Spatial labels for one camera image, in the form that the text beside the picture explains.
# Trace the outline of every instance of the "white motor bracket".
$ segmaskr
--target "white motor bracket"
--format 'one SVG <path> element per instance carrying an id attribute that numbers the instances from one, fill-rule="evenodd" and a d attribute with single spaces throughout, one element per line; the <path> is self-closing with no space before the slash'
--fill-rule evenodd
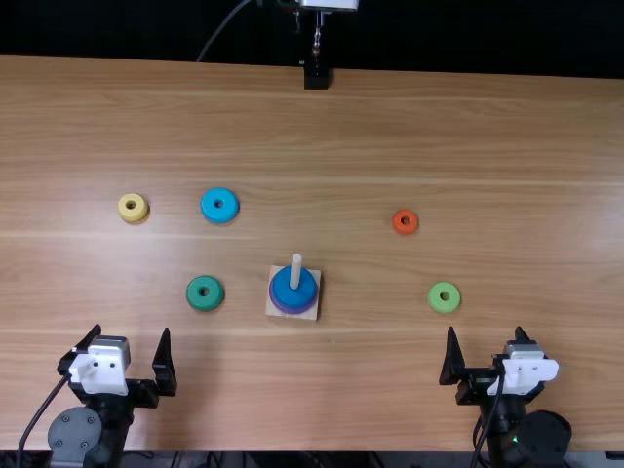
<path id="1" fill-rule="evenodd" d="M 509 356 L 509 359 L 502 360 L 505 368 L 505 395 L 526 395 L 540 382 L 553 380 L 559 371 L 559 363 L 545 358 L 537 344 L 509 344 L 505 354 Z M 499 378 L 487 389 L 488 395 L 496 394 Z"/>
<path id="2" fill-rule="evenodd" d="M 88 394 L 128 395 L 126 369 L 130 364 L 128 340 L 120 336 L 98 336 L 69 367 L 71 383 L 80 383 Z"/>

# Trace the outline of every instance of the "wooden table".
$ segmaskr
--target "wooden table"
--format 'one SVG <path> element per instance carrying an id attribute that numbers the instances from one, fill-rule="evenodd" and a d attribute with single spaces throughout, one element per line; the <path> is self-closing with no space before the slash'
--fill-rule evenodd
<path id="1" fill-rule="evenodd" d="M 175 398 L 127 449 L 468 450 L 476 408 L 440 387 L 447 327 L 485 366 L 522 325 L 561 363 L 529 407 L 573 450 L 624 448 L 624 83 L 0 58 L 0 449 L 14 449 L 95 323 L 151 377 L 170 327 Z M 210 187 L 241 200 L 200 215 Z M 144 194 L 147 222 L 117 200 Z M 421 225 L 401 237 L 392 214 Z M 269 319 L 271 264 L 324 274 L 318 323 Z M 192 310 L 216 275 L 224 303 Z M 435 282 L 462 292 L 440 316 Z M 64 389 L 32 433 L 78 406 Z"/>

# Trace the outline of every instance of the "cable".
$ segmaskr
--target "cable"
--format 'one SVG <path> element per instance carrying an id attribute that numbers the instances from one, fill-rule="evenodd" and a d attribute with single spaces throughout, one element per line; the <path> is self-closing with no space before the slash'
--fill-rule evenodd
<path id="1" fill-rule="evenodd" d="M 374 458 L 374 462 L 377 464 L 377 466 L 379 468 L 386 468 L 386 465 L 383 464 L 383 461 L 381 461 L 381 457 L 379 456 L 379 454 L 376 451 L 372 451 L 372 458 Z"/>
<path id="2" fill-rule="evenodd" d="M 248 3 L 250 3 L 252 0 L 243 0 L 241 3 L 239 3 L 236 7 L 234 7 L 234 9 L 230 12 L 230 14 L 225 17 L 225 19 L 221 22 L 221 24 L 219 25 L 219 27 L 216 29 L 216 31 L 213 33 L 213 35 L 210 37 L 210 39 L 208 41 L 206 41 L 206 44 L 204 45 L 204 48 L 202 49 L 202 52 L 199 53 L 199 56 L 197 56 L 197 58 L 195 59 L 195 61 L 202 61 L 204 59 L 204 55 L 206 54 L 206 52 L 208 51 L 208 48 L 213 44 L 213 42 L 216 39 L 216 36 L 218 36 L 221 32 L 221 30 L 223 30 L 223 28 L 230 22 L 230 20 L 232 18 L 234 18 L 236 16 L 236 14 Z"/>
<path id="3" fill-rule="evenodd" d="M 30 435 L 30 431 L 32 431 L 32 428 L 35 427 L 35 424 L 37 424 L 37 421 L 43 414 L 43 411 L 46 410 L 46 408 L 50 405 L 50 403 L 55 398 L 55 396 L 59 393 L 62 386 L 70 378 L 71 378 L 71 373 L 68 372 L 58 381 L 57 386 L 52 389 L 52 392 L 50 392 L 50 395 L 48 395 L 48 398 L 44 400 L 41 407 L 39 407 L 37 412 L 35 412 L 35 415 L 32 416 L 32 419 L 26 426 L 26 430 L 23 431 L 23 435 L 21 436 L 21 439 L 19 439 L 19 445 L 18 445 L 18 456 L 17 456 L 17 463 L 16 463 L 17 468 L 21 468 L 21 458 L 23 457 L 23 447 L 26 445 L 26 439 L 28 439 L 28 436 Z"/>
<path id="4" fill-rule="evenodd" d="M 477 442 L 475 451 L 472 454 L 472 460 L 470 460 L 470 468 L 475 468 L 477 466 L 477 460 L 479 459 L 479 455 L 481 455 L 481 448 L 484 446 L 486 437 L 489 434 L 489 427 L 491 426 L 491 422 L 494 420 L 494 413 L 496 412 L 496 408 L 498 407 L 498 402 L 500 402 L 500 397 L 503 394 L 504 386 L 505 386 L 505 370 L 504 368 L 501 368 L 501 373 L 498 376 L 498 387 L 496 388 L 496 397 L 494 398 L 494 404 L 491 407 L 489 416 L 487 417 L 486 425 L 481 431 L 481 437 L 479 437 L 479 441 Z"/>
<path id="5" fill-rule="evenodd" d="M 481 429 L 481 417 L 480 416 L 477 419 L 477 422 L 475 423 L 475 428 L 472 430 L 472 447 L 474 447 L 475 449 L 477 448 L 477 436 L 479 435 L 479 429 Z M 478 456 L 478 461 L 479 463 L 481 463 L 481 466 L 483 466 L 484 468 L 489 467 L 489 462 L 484 460 L 480 453 Z"/>
<path id="6" fill-rule="evenodd" d="M 172 460 L 172 464 L 170 465 L 170 468 L 174 468 L 174 465 L 176 464 L 176 460 L 177 460 L 177 456 L 179 455 L 179 451 L 177 451 L 174 455 L 174 459 Z"/>

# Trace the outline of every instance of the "black wall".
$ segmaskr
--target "black wall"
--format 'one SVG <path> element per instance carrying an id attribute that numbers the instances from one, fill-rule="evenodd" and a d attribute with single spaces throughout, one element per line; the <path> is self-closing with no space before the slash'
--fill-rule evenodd
<path id="1" fill-rule="evenodd" d="M 237 3 L 0 0 L 0 53 L 193 60 Z M 295 65 L 293 26 L 253 1 L 206 61 Z M 624 0 L 360 0 L 324 40 L 336 67 L 622 78 Z"/>

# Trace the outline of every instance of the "light green ring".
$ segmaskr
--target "light green ring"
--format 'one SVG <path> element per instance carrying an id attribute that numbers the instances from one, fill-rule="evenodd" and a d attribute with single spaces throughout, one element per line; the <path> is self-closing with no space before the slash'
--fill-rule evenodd
<path id="1" fill-rule="evenodd" d="M 446 281 L 433 285 L 429 290 L 428 298 L 431 308 L 439 314 L 450 314 L 461 303 L 459 289 Z"/>

